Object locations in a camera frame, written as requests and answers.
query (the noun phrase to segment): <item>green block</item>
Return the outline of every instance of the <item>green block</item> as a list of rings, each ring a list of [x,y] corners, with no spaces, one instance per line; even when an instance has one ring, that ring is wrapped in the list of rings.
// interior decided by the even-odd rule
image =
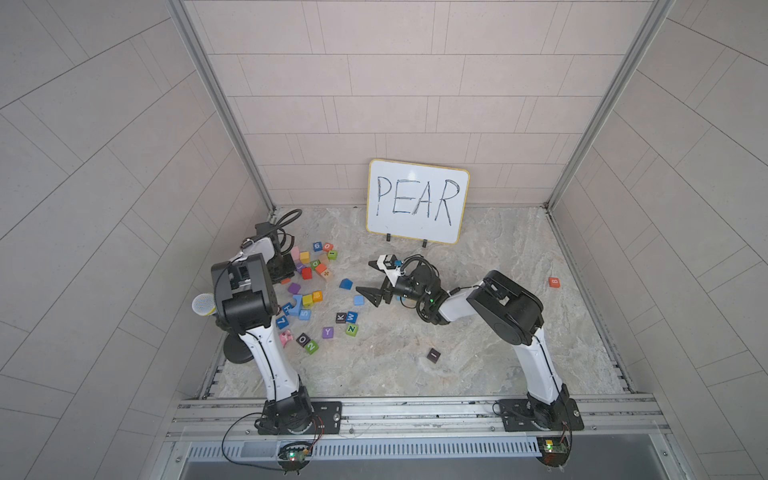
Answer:
[[[317,351],[317,349],[318,349],[318,348],[320,348],[320,347],[318,347],[318,346],[317,346],[317,342],[316,342],[316,341],[314,341],[314,340],[310,341],[309,343],[307,343],[307,344],[304,346],[304,349],[305,349],[305,350],[306,350],[306,351],[307,351],[307,352],[308,352],[310,355],[312,355],[313,353],[315,353],[315,352]]]

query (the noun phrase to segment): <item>blue block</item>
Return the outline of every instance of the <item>blue block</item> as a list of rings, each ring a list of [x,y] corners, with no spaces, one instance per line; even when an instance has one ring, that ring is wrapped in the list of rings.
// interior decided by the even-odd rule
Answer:
[[[275,321],[275,324],[277,325],[277,328],[282,330],[288,326],[288,319],[283,315]]]

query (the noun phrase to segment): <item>number block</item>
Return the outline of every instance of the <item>number block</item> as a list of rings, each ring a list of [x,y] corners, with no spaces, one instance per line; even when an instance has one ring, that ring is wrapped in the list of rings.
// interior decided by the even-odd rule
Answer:
[[[309,342],[309,343],[307,343],[307,344],[304,346],[304,349],[305,349],[305,350],[306,350],[306,351],[307,351],[307,352],[308,352],[310,355],[312,355],[313,353],[315,353],[315,352],[317,351],[317,349],[318,349],[318,348],[320,348],[320,347],[318,347],[318,346],[317,346],[317,342],[316,342],[316,341],[314,341],[314,340],[310,340],[310,342]]]
[[[288,326],[288,318],[285,315],[281,316],[275,321],[275,325],[277,325],[277,328],[281,330],[284,329]]]
[[[305,346],[307,343],[311,342],[312,339],[310,339],[310,336],[306,333],[302,333],[299,335],[299,338],[296,339],[296,343],[298,343],[301,346]]]

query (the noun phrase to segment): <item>gray marble surface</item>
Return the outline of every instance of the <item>gray marble surface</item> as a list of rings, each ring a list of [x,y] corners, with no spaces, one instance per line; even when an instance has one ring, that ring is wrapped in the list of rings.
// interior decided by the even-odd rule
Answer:
[[[284,214],[289,209],[281,209]],[[285,353],[313,397],[519,395],[527,389],[512,347],[500,340],[478,315],[447,326],[425,323],[399,302],[379,308],[366,301],[354,306],[354,286],[381,286],[383,273],[368,266],[383,253],[405,258],[424,255],[441,274],[443,288],[472,285],[489,270],[499,270],[537,295],[544,304],[548,346],[555,368],[574,394],[621,392],[604,345],[587,312],[557,240],[541,208],[466,209],[456,245],[392,238],[366,231],[364,208],[311,208],[286,230],[302,250],[312,242],[330,242],[339,252],[331,261],[334,279],[317,275],[301,280],[301,293],[323,291],[309,322],[289,317],[294,339],[306,333],[319,344],[309,355],[296,341]],[[317,253],[312,253],[314,260]],[[562,287],[549,287],[548,278]],[[339,288],[343,278],[353,290]],[[280,304],[291,300],[287,286],[275,285]],[[357,337],[334,323],[336,312],[359,313]],[[334,327],[323,339],[322,328]],[[430,348],[442,356],[426,358]],[[226,363],[217,376],[217,397],[263,398],[261,375],[254,362]]]

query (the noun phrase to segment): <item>cable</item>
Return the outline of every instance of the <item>cable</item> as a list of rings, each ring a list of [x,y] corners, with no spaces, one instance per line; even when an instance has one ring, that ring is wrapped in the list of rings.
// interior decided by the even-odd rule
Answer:
[[[262,412],[253,412],[253,413],[249,413],[248,415],[243,415],[243,416],[241,416],[240,418],[238,418],[238,419],[235,421],[235,423],[233,423],[232,425],[230,425],[230,427],[229,427],[229,428],[227,429],[227,431],[224,433],[224,436],[221,438],[221,454],[222,454],[222,455],[224,455],[224,458],[226,458],[226,459],[227,459],[227,461],[228,461],[229,463],[233,463],[233,464],[235,464],[235,465],[244,465],[244,466],[246,466],[246,467],[261,468],[262,470],[269,470],[269,471],[271,471],[271,472],[284,472],[284,470],[283,470],[282,468],[263,467],[263,466],[261,466],[261,465],[256,465],[256,464],[254,464],[254,463],[235,462],[233,459],[231,459],[229,456],[227,456],[227,451],[226,451],[226,450],[224,450],[224,440],[226,440],[226,439],[227,439],[227,435],[229,434],[230,430],[231,430],[231,429],[232,429],[232,428],[233,428],[235,425],[237,425],[237,424],[240,422],[240,420],[242,420],[242,419],[245,419],[246,417],[250,417],[251,415],[261,415],[261,418],[259,418],[259,420],[261,420],[261,419],[264,417],[264,414],[263,414]]]

